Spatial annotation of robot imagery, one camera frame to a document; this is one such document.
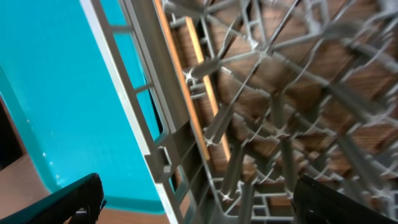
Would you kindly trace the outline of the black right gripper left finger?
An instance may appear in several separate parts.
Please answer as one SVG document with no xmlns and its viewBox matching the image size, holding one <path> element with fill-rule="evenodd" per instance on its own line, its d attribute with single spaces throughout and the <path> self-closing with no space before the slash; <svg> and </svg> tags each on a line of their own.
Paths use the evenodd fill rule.
<svg viewBox="0 0 398 224">
<path fill-rule="evenodd" d="M 19 210 L 1 223 L 89 223 L 95 224 L 106 200 L 102 181 L 91 173 L 76 182 L 50 194 L 32 205 Z"/>
</svg>

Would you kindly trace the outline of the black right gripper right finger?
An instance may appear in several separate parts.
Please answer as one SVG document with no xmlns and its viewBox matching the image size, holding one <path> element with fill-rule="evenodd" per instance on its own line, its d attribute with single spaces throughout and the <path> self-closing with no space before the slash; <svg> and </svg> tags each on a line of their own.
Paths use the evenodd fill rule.
<svg viewBox="0 0 398 224">
<path fill-rule="evenodd" d="M 292 206 L 298 223 L 304 224 L 395 224 L 395 221 L 343 194 L 301 175 Z"/>
</svg>

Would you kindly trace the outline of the wooden chopstick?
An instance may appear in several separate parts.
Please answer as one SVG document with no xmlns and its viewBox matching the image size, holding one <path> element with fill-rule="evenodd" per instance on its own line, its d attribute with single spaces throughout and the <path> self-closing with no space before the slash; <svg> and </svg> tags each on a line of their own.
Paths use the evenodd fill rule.
<svg viewBox="0 0 398 224">
<path fill-rule="evenodd" d="M 198 63 L 202 63 L 202 62 L 204 62 L 205 58 L 203 56 L 203 52 L 202 52 L 202 49 L 201 49 L 201 44 L 200 44 L 200 41 L 199 41 L 199 38 L 198 38 L 198 35 L 197 35 L 197 30 L 195 28 L 193 19 L 191 17 L 186 17 L 185 20 L 186 20 L 186 25 L 187 25 L 187 28 L 188 28 L 188 32 L 189 32 L 190 38 L 192 40 L 193 49 L 195 51 L 195 56 L 196 56 L 196 58 L 198 60 Z M 206 94 L 207 94 L 208 100 L 210 102 L 211 112 L 212 112 L 213 117 L 215 118 L 217 112 L 219 112 L 219 107 L 218 107 L 218 104 L 217 104 L 217 100 L 216 100 L 216 96 L 215 96 L 215 93 L 214 93 L 214 90 L 213 90 L 213 86 L 211 84 L 210 76 L 209 75 L 205 75 L 203 77 L 203 82 L 204 82 L 204 85 L 205 85 L 205 90 L 206 90 Z M 230 149 L 229 149 L 228 139 L 227 139 L 225 134 L 222 135 L 220 142 L 221 142 L 221 145 L 222 145 L 222 148 L 223 148 L 223 152 L 224 152 L 225 158 L 226 158 L 227 161 L 229 161 L 229 159 L 231 157 L 231 152 L 230 152 Z"/>
<path fill-rule="evenodd" d="M 169 48 L 172 62 L 175 67 L 175 70 L 176 70 L 178 82 L 179 82 L 180 88 L 182 90 L 184 100 L 187 105 L 188 113 L 190 116 L 191 127 L 192 127 L 193 133 L 195 135 L 195 138 L 197 140 L 198 148 L 199 148 L 199 150 L 201 150 L 201 154 L 202 154 L 205 162 L 208 162 L 211 159 L 210 153 L 209 153 L 206 143 L 204 142 L 204 139 L 203 139 L 201 124 L 200 124 L 198 116 L 197 116 L 195 105 L 193 104 L 193 101 L 191 100 L 190 90 L 189 90 L 187 84 L 185 83 L 185 76 L 183 74 L 182 66 L 180 63 L 180 59 L 178 57 L 178 52 L 177 52 L 177 49 L 175 46 L 172 32 L 170 30 L 170 26 L 169 26 L 167 17 L 165 15 L 165 12 L 162 9 L 162 1 L 154 0 L 154 4 L 155 4 L 155 8 L 156 8 L 159 20 L 160 20 L 160 24 L 162 26 L 162 30 L 165 35 L 166 43 Z"/>
</svg>

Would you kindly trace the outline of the grey dishwasher rack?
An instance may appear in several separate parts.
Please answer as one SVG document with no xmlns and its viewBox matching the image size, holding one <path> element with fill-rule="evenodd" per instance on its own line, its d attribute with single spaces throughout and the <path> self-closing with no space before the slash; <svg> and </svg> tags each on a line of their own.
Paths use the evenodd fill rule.
<svg viewBox="0 0 398 224">
<path fill-rule="evenodd" d="M 154 1 L 81 6 L 170 223 L 298 223 L 301 175 L 397 221 L 396 1 L 162 1 L 208 162 Z"/>
</svg>

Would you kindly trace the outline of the teal plastic tray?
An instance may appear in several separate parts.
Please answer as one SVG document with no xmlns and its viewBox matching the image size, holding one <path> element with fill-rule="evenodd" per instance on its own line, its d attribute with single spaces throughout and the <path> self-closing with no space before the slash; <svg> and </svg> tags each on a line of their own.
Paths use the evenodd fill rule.
<svg viewBox="0 0 398 224">
<path fill-rule="evenodd" d="M 1 1 L 1 97 L 50 191 L 95 172 L 109 208 L 164 213 L 79 1 Z"/>
</svg>

